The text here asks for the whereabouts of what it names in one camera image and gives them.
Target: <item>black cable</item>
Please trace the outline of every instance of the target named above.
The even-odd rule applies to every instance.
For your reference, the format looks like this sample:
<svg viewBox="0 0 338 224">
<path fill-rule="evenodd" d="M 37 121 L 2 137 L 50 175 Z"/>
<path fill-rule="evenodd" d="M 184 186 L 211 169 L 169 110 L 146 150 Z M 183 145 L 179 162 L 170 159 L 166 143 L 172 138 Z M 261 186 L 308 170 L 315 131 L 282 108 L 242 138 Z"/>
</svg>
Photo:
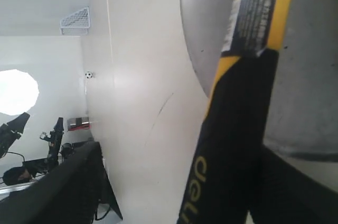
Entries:
<svg viewBox="0 0 338 224">
<path fill-rule="evenodd" d="M 7 153 L 8 153 L 8 154 L 16 154 L 16 155 L 20 155 L 20 156 L 22 157 L 23 161 L 24 161 L 24 162 L 26 161 L 25 156 L 23 156 L 22 154 L 15 153 L 15 152 L 9 152 L 9 151 L 7 151 L 6 154 L 7 154 Z"/>
<path fill-rule="evenodd" d="M 97 218 L 97 210 L 96 210 L 96 212 L 95 212 L 95 220 L 96 221 L 103 220 L 108 215 L 108 213 L 110 212 L 110 209 L 111 209 L 111 207 L 109 206 L 107 212 L 101 218 Z"/>
</svg>

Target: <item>white sticker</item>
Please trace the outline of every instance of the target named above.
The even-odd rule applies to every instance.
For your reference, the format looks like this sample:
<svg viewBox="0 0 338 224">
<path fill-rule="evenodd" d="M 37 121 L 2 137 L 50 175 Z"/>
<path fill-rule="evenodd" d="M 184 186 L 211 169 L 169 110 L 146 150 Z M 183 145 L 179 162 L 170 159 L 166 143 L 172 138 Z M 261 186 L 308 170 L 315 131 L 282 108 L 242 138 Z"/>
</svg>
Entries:
<svg viewBox="0 0 338 224">
<path fill-rule="evenodd" d="M 231 45 L 232 45 L 232 39 L 233 39 L 233 34 L 234 30 L 236 28 L 236 23 L 237 23 L 237 18 L 239 14 L 239 8 L 241 5 L 242 0 L 234 0 L 232 3 L 232 10 L 231 10 L 231 15 L 229 18 L 229 26 L 228 26 L 228 32 L 226 37 L 224 38 L 224 44 L 222 48 L 223 51 L 230 51 Z"/>
</svg>

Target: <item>scratch mark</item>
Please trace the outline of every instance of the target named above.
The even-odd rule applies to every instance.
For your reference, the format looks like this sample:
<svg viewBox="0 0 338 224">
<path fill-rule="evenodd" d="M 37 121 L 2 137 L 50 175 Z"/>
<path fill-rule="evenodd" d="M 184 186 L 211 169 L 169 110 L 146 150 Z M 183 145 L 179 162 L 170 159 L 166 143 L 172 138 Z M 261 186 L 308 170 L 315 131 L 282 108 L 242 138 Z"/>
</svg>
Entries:
<svg viewBox="0 0 338 224">
<path fill-rule="evenodd" d="M 148 139 L 150 138 L 150 135 L 151 135 L 151 133 L 152 133 L 154 127 L 155 127 L 155 124 L 156 124 L 156 122 L 157 122 L 157 120 L 158 120 L 158 117 L 160 116 L 160 114 L 161 114 L 162 110 L 164 109 L 165 105 L 167 104 L 167 102 L 170 100 L 170 98 L 173 97 L 173 95 L 174 95 L 174 93 L 172 93 L 170 96 L 168 96 L 168 98 L 164 101 L 162 107 L 159 109 L 159 112 L 158 112 L 158 114 L 157 114 L 157 116 L 156 116 L 156 119 L 155 119 L 153 125 L 152 125 L 152 128 L 150 129 L 149 135 L 148 135 L 147 140 L 146 140 L 146 142 L 144 143 L 144 145 L 147 145 L 147 141 L 148 141 Z"/>
</svg>

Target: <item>white round light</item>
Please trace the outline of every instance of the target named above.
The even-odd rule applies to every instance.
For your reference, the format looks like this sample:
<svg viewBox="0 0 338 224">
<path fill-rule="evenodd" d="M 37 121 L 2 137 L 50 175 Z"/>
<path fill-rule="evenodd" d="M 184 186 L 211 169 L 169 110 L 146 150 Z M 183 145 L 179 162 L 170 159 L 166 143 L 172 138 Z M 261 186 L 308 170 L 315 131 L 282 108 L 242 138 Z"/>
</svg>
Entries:
<svg viewBox="0 0 338 224">
<path fill-rule="evenodd" d="M 39 96 L 37 82 L 26 72 L 0 72 L 0 113 L 19 115 L 31 109 Z"/>
</svg>

